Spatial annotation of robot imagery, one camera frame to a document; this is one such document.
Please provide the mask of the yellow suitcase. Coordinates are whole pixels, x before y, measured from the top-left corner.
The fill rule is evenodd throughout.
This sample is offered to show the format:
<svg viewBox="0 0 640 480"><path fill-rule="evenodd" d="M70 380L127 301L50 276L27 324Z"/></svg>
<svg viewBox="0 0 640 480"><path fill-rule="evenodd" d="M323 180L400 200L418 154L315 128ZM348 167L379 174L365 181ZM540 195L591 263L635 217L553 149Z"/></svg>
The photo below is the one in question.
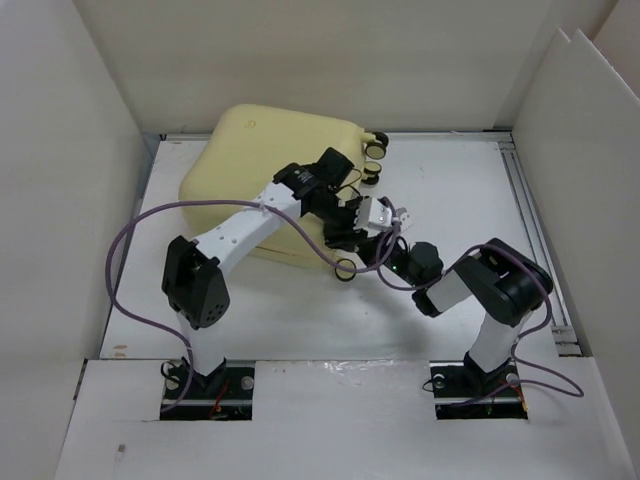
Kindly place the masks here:
<svg viewBox="0 0 640 480"><path fill-rule="evenodd" d="M368 144L373 157L367 155ZM389 139L353 122L255 104L239 104L219 118L207 145L181 182L180 201L253 200L273 176L291 163L315 163L327 148L344 155L354 167L344 184L355 181L365 162L381 160ZM218 226L239 211L236 206L182 207L192 236ZM303 238L289 225L252 250L251 255L291 266L326 269Z"/></svg>

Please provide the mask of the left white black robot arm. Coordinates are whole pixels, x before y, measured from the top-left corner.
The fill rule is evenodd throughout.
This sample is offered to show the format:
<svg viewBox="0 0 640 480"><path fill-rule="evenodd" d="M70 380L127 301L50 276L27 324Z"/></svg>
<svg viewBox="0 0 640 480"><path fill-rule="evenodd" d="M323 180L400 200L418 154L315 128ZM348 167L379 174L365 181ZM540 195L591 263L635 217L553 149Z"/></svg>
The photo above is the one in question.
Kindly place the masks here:
<svg viewBox="0 0 640 480"><path fill-rule="evenodd" d="M211 200L213 206L238 210L192 239L178 236L169 243L161 288L189 343L188 384L196 393L208 397L222 387L224 359L213 330L230 307L226 278L241 260L289 227L333 264L331 251L356 251L371 240L375 227L389 227L385 204L370 196L340 197L352 167L333 148L313 163L290 163L251 200Z"/></svg>

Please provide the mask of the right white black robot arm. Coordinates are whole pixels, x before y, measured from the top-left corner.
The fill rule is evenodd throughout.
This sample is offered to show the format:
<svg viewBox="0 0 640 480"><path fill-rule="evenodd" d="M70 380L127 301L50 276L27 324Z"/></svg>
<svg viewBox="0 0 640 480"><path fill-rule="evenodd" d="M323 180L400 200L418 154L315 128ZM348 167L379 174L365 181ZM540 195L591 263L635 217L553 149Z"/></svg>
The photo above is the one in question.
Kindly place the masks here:
<svg viewBox="0 0 640 480"><path fill-rule="evenodd" d="M462 369L465 387L476 394L497 384L526 320L553 291L544 269L498 238L449 269L434 245L418 242L407 249L396 240L384 266L413 288L411 298L425 316L435 318L470 297L483 307L484 320Z"/></svg>

